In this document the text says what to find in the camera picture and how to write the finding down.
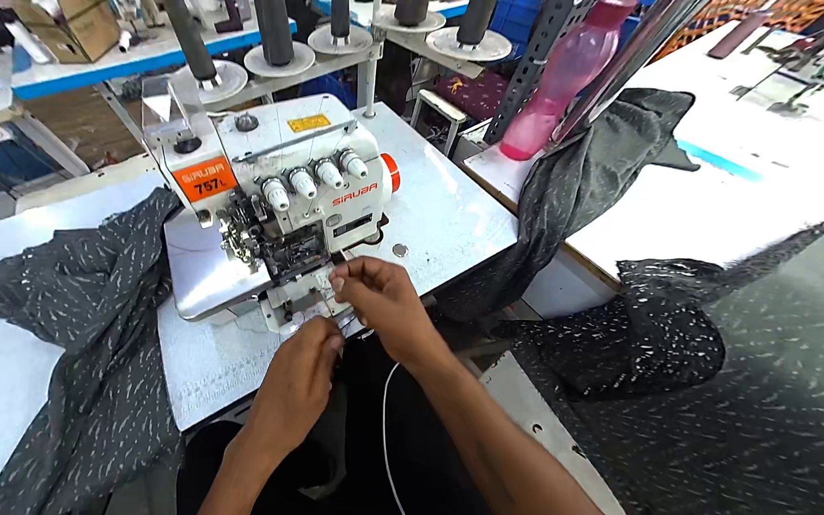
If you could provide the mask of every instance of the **sewing machine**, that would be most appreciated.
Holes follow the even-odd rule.
[[[393,159],[332,95],[213,121],[199,92],[189,69],[143,82],[145,141],[185,206],[165,226],[180,316],[224,322],[259,305],[271,330],[288,333],[343,313],[333,260],[382,237]]]

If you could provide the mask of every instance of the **orange handwheel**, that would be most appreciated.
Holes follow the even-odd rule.
[[[393,156],[383,153],[380,155],[383,162],[386,163],[386,170],[390,171],[390,179],[393,180],[393,193],[399,189],[399,167],[396,166],[396,161]]]

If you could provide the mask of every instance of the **pink water bottle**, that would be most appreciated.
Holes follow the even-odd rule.
[[[635,4],[636,0],[599,0],[583,23],[555,42],[539,88],[501,141],[508,158],[524,161],[545,146],[571,100],[612,59],[619,28]]]

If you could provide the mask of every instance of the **power cord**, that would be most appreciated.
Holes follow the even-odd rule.
[[[386,455],[386,389],[390,386],[390,379],[393,378],[393,373],[398,368],[399,364],[396,363],[393,366],[393,369],[390,370],[390,375],[386,376],[386,382],[383,383],[383,423],[381,424],[381,428],[383,429],[383,463],[386,464],[386,478],[390,481],[390,488],[393,490],[393,498],[396,500],[396,506],[399,508],[399,513],[401,515],[406,515],[406,510],[403,509],[403,503],[399,502],[399,496],[396,495],[396,486],[393,484],[393,475],[390,474],[390,458]]]

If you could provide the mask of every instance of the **warning sticker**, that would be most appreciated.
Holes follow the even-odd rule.
[[[231,170],[231,164],[224,156],[177,170],[173,175],[191,203],[230,190],[237,185],[235,172]]]
[[[288,126],[291,127],[291,130],[294,132],[302,132],[313,128],[326,127],[327,125],[331,125],[331,123],[323,113],[288,121]]]

